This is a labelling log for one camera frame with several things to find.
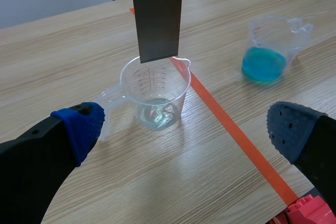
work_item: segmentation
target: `metal strip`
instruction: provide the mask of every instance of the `metal strip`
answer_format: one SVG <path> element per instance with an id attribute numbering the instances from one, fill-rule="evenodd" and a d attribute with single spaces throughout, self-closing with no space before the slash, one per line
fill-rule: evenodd
<path id="1" fill-rule="evenodd" d="M 178 55 L 182 0 L 133 0 L 140 62 Z"/>

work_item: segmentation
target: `measuring cup with blue liquid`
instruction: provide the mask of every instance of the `measuring cup with blue liquid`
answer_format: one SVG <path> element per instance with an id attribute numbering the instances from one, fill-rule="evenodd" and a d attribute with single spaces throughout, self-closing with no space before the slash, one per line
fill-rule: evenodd
<path id="1" fill-rule="evenodd" d="M 185 94 L 191 84 L 191 62 L 171 57 L 140 63 L 137 57 L 123 68 L 118 84 L 95 100 L 105 112 L 100 138 L 110 135 L 109 117 L 114 108 L 129 102 L 135 118 L 147 129 L 159 131 L 181 118 Z"/>
<path id="2" fill-rule="evenodd" d="M 243 73 L 258 82 L 281 77 L 297 54 L 307 46 L 313 24 L 302 18 L 264 16 L 250 23 L 248 47 L 243 58 Z"/>

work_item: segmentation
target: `blue rubber grip pad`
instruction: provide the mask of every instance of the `blue rubber grip pad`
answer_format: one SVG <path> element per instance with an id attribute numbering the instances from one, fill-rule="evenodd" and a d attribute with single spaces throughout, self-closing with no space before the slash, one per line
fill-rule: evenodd
<path id="1" fill-rule="evenodd" d="M 267 113 L 267 129 L 275 149 L 293 164 L 322 115 L 326 114 L 291 102 L 273 104 Z"/>
<path id="2" fill-rule="evenodd" d="M 51 113 L 52 116 L 62 119 L 65 124 L 77 167 L 87 157 L 91 144 L 99 137 L 105 118 L 104 109 L 100 105 L 94 102 L 84 104 L 92 106 L 88 115 L 82 115 L 71 109 Z"/>

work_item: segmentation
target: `wood grain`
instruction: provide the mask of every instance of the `wood grain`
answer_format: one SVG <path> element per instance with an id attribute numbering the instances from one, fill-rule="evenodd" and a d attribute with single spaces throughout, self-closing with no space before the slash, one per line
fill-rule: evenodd
<path id="1" fill-rule="evenodd" d="M 336 0 L 183 0 L 180 56 L 292 189 L 312 185 L 273 148 L 266 111 L 293 101 L 336 116 Z M 118 0 L 0 30 L 1 141 L 51 111 L 92 100 L 138 55 L 132 0 Z M 240 72 L 248 23 L 302 16 L 313 40 L 269 86 Z M 113 134 L 66 179 L 43 223 L 265 223 L 285 204 L 193 90 L 182 121 L 142 129 L 129 105 Z"/>

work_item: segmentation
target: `red object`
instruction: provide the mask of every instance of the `red object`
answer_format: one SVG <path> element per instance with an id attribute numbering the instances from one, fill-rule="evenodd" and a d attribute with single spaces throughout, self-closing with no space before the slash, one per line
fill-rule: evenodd
<path id="1" fill-rule="evenodd" d="M 271 223 L 287 224 L 285 213 L 287 213 L 291 224 L 336 224 L 336 217 L 320 196 L 308 195 L 297 200 L 277 217 L 274 217 Z"/>

